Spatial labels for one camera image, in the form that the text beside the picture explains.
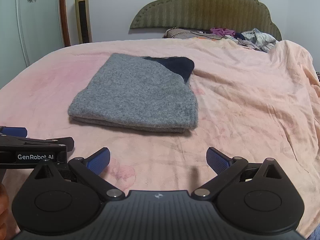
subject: silver bolt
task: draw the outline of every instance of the silver bolt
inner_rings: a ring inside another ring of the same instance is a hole
[[[195,190],[195,194],[199,197],[206,197],[210,195],[210,191],[207,190],[206,188],[198,188]]]
[[[116,189],[116,188],[114,188],[114,189],[109,189],[109,190],[107,191],[107,195],[108,195],[109,197],[120,197],[121,194],[122,194],[122,191],[119,190],[119,189]]]

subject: pink bedspread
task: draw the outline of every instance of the pink bedspread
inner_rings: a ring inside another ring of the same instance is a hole
[[[198,127],[170,134],[70,122],[72,99],[114,52],[193,60]],[[304,200],[298,231],[308,236],[320,223],[319,97],[310,54],[289,41],[269,53],[231,40],[100,42],[52,52],[20,73],[0,90],[0,124],[26,127],[31,138],[72,136],[70,158],[108,147],[112,159],[102,176],[126,193],[194,190],[215,176],[205,160],[210,146],[249,162],[276,158]],[[7,171],[11,201],[29,173]],[[8,226],[12,236],[12,216]]]

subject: folded gray sweater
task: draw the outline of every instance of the folded gray sweater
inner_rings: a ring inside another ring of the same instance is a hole
[[[125,54],[111,55],[68,114],[86,123],[163,132],[194,129],[198,121],[196,97],[180,75]]]

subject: wooden door frame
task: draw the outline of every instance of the wooden door frame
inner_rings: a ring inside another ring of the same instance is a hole
[[[65,47],[69,47],[71,44],[68,30],[66,0],[59,0],[59,5],[63,42]]]

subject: human hand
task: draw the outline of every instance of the human hand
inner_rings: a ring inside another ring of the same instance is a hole
[[[3,184],[0,185],[0,240],[4,240],[7,234],[7,225],[5,224],[8,218],[9,196]]]

